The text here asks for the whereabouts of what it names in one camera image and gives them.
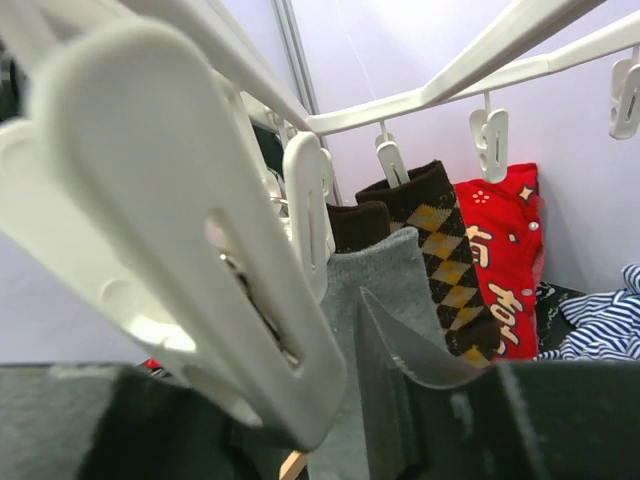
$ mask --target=brown sock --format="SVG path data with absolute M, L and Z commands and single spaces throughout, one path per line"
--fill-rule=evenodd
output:
M 390 188 L 386 180 L 356 194 L 358 203 L 384 202 L 391 229 L 420 232 L 433 301 L 452 354 L 486 366 L 500 345 L 500 325 L 484 303 L 458 197 L 439 160 L 409 171 L 410 182 Z
M 391 235 L 391 217 L 382 202 L 353 207 L 327 205 L 336 253 L 359 252 Z

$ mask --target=blue striped fabric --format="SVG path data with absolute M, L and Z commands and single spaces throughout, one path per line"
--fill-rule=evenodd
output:
M 560 309 L 576 330 L 536 360 L 640 360 L 640 264 L 622 269 L 626 288 L 566 300 Z

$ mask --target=white plastic clip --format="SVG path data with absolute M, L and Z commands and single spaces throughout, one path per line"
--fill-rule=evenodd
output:
M 341 403 L 344 360 L 204 55 L 178 30 L 132 18 L 60 49 L 34 80 L 36 173 L 78 230 L 44 194 L 12 188 L 0 210 L 12 209 L 19 243 L 229 415 L 316 448 Z M 37 225 L 22 230 L 34 221 L 25 205 L 59 220 L 55 245 Z M 85 237 L 100 250 L 76 252 Z
M 326 148 L 322 148 L 321 150 L 326 158 L 326 161 L 324 162 L 324 170 L 322 172 L 322 193 L 324 194 L 324 198 L 329 198 L 331 196 L 331 191 L 333 190 L 333 181 L 336 176 L 333 171 L 333 156 Z
M 609 135 L 617 140 L 633 137 L 640 124 L 640 63 L 638 50 L 633 47 L 631 58 L 619 60 L 613 65 L 611 80 L 611 129 Z
M 328 216 L 322 190 L 326 161 L 318 137 L 310 132 L 296 135 L 282 160 L 293 247 L 318 302 L 328 287 Z
M 287 127 L 287 136 L 289 137 L 289 140 L 291 140 L 293 137 L 295 137 L 298 134 L 298 129 L 286 121 L 285 121 L 285 125 Z
M 387 177 L 387 182 L 391 188 L 400 184 L 409 182 L 409 174 L 402 161 L 400 149 L 392 134 L 387 132 L 387 126 L 384 122 L 380 122 L 382 134 L 376 138 L 376 153 L 378 160 Z
M 504 109 L 491 110 L 489 93 L 484 94 L 485 108 L 469 117 L 471 133 L 480 156 L 482 178 L 499 183 L 507 176 L 509 114 Z

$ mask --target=dark green cloth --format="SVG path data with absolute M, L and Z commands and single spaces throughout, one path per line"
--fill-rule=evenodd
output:
M 271 170 L 275 170 L 284 177 L 282 172 L 282 158 L 284 157 L 284 150 L 278 137 L 274 133 L 271 133 L 261 127 L 253 127 L 253 132 L 258 139 L 258 145 L 260 145 L 260 151 L 264 157 L 264 162 Z

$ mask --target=red fabric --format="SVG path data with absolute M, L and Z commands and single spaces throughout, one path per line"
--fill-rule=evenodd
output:
M 472 180 L 456 185 L 456 192 L 482 295 L 502 322 L 499 358 L 533 358 L 536 286 L 544 260 L 538 168 L 513 165 L 501 183 Z
M 160 365 L 160 362 L 158 362 L 157 360 L 154 360 L 153 358 L 150 358 L 149 360 L 144 362 L 144 366 L 147 367 L 149 370 L 153 370 L 155 368 L 162 368 L 162 365 Z

